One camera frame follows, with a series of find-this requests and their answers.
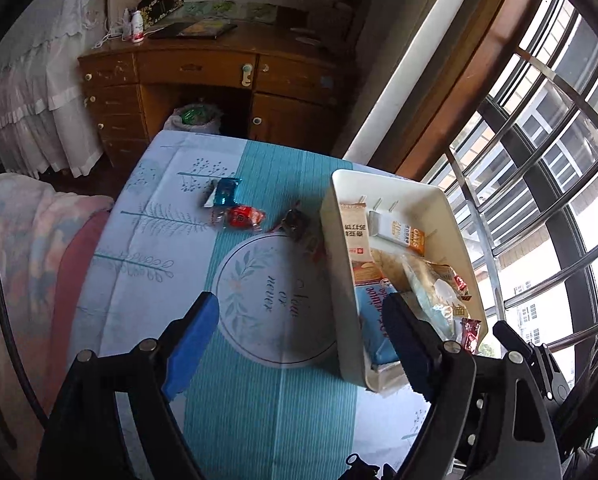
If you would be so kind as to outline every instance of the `pink mat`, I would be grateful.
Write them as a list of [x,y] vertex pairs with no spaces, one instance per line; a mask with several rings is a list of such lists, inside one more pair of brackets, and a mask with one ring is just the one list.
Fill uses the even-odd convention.
[[109,215],[108,211],[100,211],[90,218],[66,248],[59,265],[50,336],[50,361],[42,399],[46,413],[50,412],[65,378],[68,367],[66,352],[81,286]]

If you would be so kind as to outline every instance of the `table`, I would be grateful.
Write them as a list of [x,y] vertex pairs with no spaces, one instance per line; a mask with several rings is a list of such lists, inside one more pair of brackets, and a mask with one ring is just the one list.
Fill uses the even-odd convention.
[[[285,236],[217,228],[202,207],[214,178],[238,176],[240,201],[267,212],[265,230],[297,199],[316,221],[338,168],[377,172],[273,144],[163,131],[99,240],[72,327],[70,362],[84,348],[105,356],[159,335],[202,290],[220,299],[220,330],[171,405],[209,480],[334,480],[351,452],[396,468],[425,418],[428,404],[409,386],[384,398],[339,377],[325,266],[307,264]],[[275,310],[263,317],[255,307],[265,312],[265,304],[252,303],[252,290],[265,298],[271,279]],[[292,304],[297,287],[298,301],[310,305]],[[285,310],[277,308],[281,288]],[[303,322],[303,338],[288,328],[295,322]],[[243,333],[248,337],[239,338]],[[118,404],[137,475],[150,478],[127,396],[119,394]]]

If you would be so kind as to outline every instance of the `white bottle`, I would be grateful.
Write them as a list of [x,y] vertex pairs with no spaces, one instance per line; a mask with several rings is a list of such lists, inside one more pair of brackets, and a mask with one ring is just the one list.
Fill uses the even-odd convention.
[[135,10],[132,13],[132,42],[140,43],[143,41],[143,18],[141,12]]
[[130,24],[130,12],[128,8],[125,7],[124,15],[122,17],[122,33],[121,39],[123,41],[128,41],[132,39],[132,25]]

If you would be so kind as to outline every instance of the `white tray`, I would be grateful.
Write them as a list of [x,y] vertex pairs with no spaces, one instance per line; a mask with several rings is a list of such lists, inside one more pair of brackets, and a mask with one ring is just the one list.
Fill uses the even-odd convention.
[[[385,388],[406,384],[407,378],[399,363],[383,367],[381,372],[373,370],[362,341],[359,305],[339,204],[357,203],[364,195],[368,209],[374,208],[381,198],[377,208],[379,212],[386,212],[398,201],[392,215],[402,221],[411,219],[414,227],[425,232],[426,259],[451,265],[468,285],[473,297],[464,303],[473,319],[482,320],[479,343],[486,336],[488,325],[466,245],[442,190],[389,176],[351,170],[335,171],[321,204],[321,224],[328,255],[339,367],[344,380],[380,392]],[[379,237],[371,237],[370,245],[375,249],[399,253],[399,246]]]

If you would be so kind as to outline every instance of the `pink blanket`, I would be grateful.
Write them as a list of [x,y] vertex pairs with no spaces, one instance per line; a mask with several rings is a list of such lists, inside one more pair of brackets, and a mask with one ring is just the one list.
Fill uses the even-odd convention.
[[[112,203],[107,196],[57,193],[33,178],[0,174],[0,276],[19,354],[46,410],[52,397],[45,378],[61,259],[85,222]],[[1,331],[0,408],[17,441],[11,449],[0,430],[0,448],[21,478],[32,478],[42,429],[16,380]]]

